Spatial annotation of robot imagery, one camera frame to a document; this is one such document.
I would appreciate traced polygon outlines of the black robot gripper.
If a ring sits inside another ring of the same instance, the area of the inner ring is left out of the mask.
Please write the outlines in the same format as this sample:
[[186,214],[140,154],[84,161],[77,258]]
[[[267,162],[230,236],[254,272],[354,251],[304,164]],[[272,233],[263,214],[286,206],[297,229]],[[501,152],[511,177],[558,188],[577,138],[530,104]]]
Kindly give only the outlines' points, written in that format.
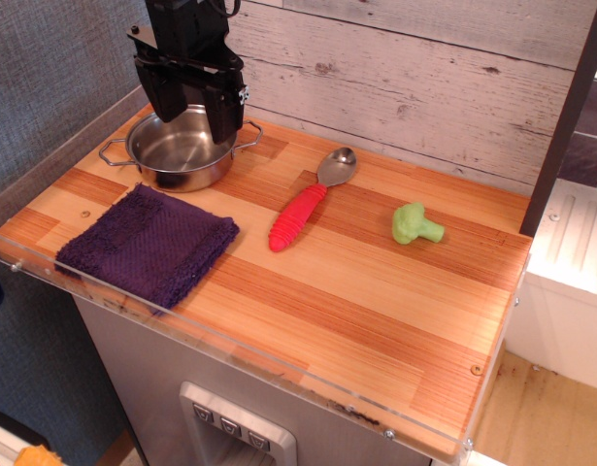
[[[245,84],[243,60],[225,44],[228,20],[240,12],[234,1],[148,1],[150,25],[127,31],[134,42],[134,63],[140,83],[163,122],[181,115],[202,96],[215,144],[225,142],[243,126]],[[201,71],[205,74],[202,90]]]

